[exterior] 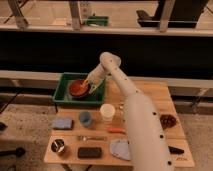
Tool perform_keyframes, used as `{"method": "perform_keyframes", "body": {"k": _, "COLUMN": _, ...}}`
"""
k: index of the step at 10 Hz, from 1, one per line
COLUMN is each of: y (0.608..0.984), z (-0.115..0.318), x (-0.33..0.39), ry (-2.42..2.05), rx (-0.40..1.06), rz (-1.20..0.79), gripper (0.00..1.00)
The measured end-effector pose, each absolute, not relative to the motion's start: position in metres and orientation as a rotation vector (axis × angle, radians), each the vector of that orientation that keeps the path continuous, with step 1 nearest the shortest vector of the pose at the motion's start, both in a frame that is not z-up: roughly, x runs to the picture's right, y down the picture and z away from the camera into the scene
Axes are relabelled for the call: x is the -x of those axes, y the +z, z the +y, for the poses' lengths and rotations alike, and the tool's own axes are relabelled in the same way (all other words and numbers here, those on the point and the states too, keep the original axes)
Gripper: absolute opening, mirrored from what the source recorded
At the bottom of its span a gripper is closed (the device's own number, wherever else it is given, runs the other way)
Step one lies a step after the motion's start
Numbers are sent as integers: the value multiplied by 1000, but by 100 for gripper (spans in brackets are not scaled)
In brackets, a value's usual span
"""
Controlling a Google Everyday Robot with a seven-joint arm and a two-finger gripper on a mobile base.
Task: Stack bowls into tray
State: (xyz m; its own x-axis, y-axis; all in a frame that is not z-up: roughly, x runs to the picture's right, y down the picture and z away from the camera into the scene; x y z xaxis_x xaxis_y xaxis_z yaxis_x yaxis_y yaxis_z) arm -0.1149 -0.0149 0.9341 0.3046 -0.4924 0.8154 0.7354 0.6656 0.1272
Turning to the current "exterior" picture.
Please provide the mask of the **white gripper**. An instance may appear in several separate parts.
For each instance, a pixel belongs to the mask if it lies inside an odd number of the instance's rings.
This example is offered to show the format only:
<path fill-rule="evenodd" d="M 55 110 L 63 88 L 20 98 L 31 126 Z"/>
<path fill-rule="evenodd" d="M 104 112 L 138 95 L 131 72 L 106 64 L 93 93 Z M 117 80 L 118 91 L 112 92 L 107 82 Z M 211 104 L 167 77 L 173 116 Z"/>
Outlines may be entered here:
<path fill-rule="evenodd" d="M 89 94 L 92 94 L 99 87 L 99 83 L 101 83 L 105 79 L 105 76 L 105 70 L 102 65 L 99 64 L 88 74 L 87 79 L 82 82 L 82 86 L 84 87 L 89 83 L 93 83 L 91 84 L 91 88 L 89 90 Z"/>

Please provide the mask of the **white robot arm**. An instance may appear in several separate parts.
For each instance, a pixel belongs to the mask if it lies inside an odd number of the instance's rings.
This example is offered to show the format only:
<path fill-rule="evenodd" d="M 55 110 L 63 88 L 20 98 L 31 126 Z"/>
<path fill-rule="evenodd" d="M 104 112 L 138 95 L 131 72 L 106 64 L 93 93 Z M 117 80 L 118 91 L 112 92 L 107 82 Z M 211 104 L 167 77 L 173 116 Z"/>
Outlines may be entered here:
<path fill-rule="evenodd" d="M 103 52 L 100 63 L 86 77 L 98 85 L 108 74 L 124 96 L 124 125 L 133 171 L 174 171 L 171 154 L 152 100 L 120 69 L 121 59 Z"/>

